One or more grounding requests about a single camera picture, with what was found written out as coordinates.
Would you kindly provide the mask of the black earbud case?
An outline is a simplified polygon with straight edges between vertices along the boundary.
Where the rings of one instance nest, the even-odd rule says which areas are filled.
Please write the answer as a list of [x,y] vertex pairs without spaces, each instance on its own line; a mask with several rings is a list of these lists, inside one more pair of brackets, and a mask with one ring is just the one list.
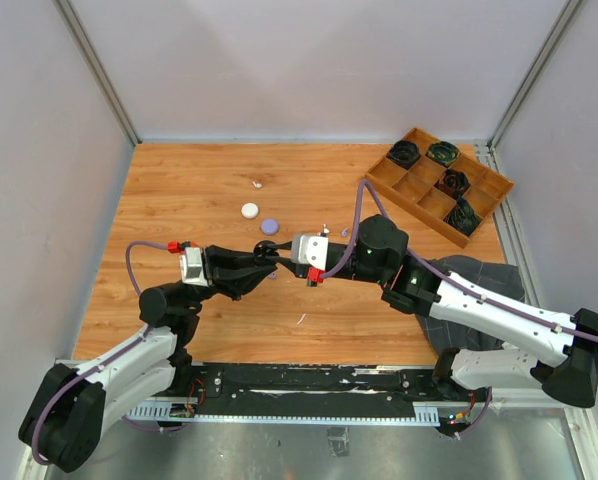
[[279,258],[277,249],[272,241],[264,240],[257,243],[253,249],[253,262],[256,265],[274,265]]

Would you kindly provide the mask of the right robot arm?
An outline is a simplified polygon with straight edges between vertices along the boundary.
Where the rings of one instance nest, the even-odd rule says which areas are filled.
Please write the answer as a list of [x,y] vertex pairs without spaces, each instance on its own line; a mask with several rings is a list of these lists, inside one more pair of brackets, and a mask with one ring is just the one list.
[[352,244],[324,234],[297,234],[281,249],[284,263],[315,286],[330,268],[336,277],[378,285],[397,311],[447,321],[511,344],[511,349],[449,348],[432,375],[434,392],[453,400],[481,388],[540,389],[566,405],[591,408],[598,389],[598,314],[534,307],[442,272],[407,248],[408,236],[389,219],[363,220]]

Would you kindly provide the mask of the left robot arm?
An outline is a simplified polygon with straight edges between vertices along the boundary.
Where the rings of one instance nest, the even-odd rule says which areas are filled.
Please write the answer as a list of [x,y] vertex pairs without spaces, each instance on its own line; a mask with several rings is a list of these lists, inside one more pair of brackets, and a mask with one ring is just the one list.
[[271,243],[251,252],[171,242],[181,278],[138,289],[142,327],[78,367],[54,364],[43,377],[18,431],[36,463],[70,473],[92,455],[102,435],[155,393],[179,396],[193,383],[186,350],[202,303],[220,294],[239,300],[277,268]]

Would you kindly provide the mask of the white earbud case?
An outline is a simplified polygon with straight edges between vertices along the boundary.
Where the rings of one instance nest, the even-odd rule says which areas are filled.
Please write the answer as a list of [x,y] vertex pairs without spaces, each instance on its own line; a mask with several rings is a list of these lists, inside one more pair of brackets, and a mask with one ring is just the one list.
[[259,207],[253,202],[248,202],[242,205],[240,213],[246,219],[255,219],[259,215]]

